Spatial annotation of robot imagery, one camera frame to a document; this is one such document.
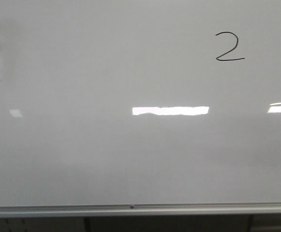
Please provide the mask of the aluminium whiteboard tray rail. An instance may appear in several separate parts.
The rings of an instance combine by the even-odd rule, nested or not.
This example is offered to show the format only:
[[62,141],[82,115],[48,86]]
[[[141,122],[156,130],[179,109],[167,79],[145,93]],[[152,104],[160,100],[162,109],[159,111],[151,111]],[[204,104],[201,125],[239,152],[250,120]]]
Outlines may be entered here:
[[0,218],[238,215],[281,213],[281,203],[2,206]]

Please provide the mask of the white whiteboard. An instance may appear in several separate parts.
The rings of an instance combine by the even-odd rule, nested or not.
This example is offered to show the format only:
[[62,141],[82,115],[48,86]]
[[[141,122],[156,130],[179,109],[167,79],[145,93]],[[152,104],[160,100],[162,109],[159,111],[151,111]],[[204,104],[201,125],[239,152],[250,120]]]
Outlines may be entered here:
[[281,0],[0,0],[0,206],[281,203]]

